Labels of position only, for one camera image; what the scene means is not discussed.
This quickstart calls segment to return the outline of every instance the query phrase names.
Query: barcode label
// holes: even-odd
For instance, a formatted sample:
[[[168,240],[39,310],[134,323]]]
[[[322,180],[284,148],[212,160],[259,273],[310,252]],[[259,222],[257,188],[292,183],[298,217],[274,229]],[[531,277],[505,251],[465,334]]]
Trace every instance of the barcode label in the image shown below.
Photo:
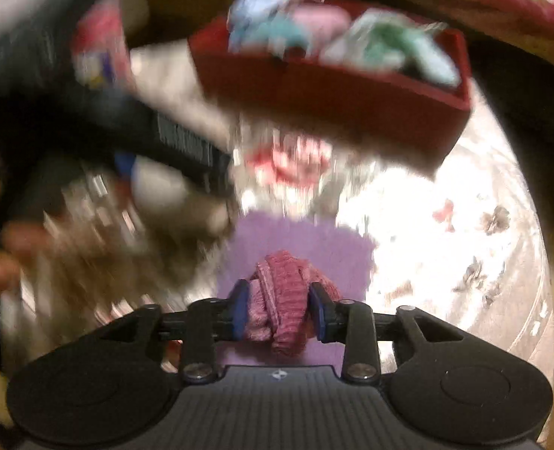
[[[208,167],[212,167],[212,145],[159,113],[158,136],[164,145],[178,150]]]

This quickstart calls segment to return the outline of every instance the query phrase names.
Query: pink cloth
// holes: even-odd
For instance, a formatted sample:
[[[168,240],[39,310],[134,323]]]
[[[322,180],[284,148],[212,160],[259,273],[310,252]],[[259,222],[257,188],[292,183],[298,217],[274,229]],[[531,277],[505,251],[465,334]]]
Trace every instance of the pink cloth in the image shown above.
[[[302,353],[314,336],[308,317],[308,288],[320,282],[331,299],[342,298],[338,288],[307,260],[286,250],[258,262],[250,279],[249,320],[246,336],[253,341],[272,340],[272,350],[290,357]]]
[[[291,19],[312,34],[312,45],[322,47],[350,28],[352,17],[332,5],[301,4],[290,13]]]
[[[78,80],[83,84],[118,84],[128,89],[134,86],[121,11],[116,0],[95,4],[80,20],[71,41],[71,54]],[[110,59],[110,69],[105,69],[105,57]]]

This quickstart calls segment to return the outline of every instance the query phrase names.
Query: screw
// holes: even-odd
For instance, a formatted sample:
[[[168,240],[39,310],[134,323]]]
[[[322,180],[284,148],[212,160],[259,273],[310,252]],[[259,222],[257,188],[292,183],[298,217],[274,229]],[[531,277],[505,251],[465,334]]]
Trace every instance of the screw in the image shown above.
[[[354,379],[366,380],[377,375],[377,369],[368,363],[353,363],[348,367],[348,375]]]
[[[207,363],[188,363],[188,365],[183,368],[183,373],[190,379],[201,380],[212,374],[212,367]]]

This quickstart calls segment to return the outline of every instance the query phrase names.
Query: red box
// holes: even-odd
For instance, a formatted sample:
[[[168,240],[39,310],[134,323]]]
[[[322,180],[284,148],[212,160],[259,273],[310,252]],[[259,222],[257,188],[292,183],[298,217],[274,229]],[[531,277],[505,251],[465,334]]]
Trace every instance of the red box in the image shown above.
[[[353,19],[374,6],[356,0],[327,0]],[[419,22],[427,21],[415,16]],[[233,54],[220,17],[189,39],[198,77],[207,93],[324,119],[341,130],[403,145],[422,153],[428,166],[439,166],[452,150],[471,113],[470,64],[461,32],[446,29],[436,38],[458,67],[462,82],[444,90],[408,76],[325,66],[317,59],[265,52]]]

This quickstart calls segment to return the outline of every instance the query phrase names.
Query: purple cloth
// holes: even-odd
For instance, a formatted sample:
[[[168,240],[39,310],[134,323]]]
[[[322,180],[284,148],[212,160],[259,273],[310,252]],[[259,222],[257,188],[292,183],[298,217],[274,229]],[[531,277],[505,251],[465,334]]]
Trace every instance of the purple cloth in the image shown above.
[[[332,223],[293,221],[254,211],[240,218],[228,248],[227,261],[219,273],[218,297],[227,297],[238,279],[249,278],[259,260],[284,249],[308,259],[338,286],[343,297],[363,301],[371,280],[375,245]],[[333,365],[339,374],[344,346],[311,339],[301,356],[290,358],[273,354],[269,343],[223,342],[217,347],[217,357],[222,365]]]

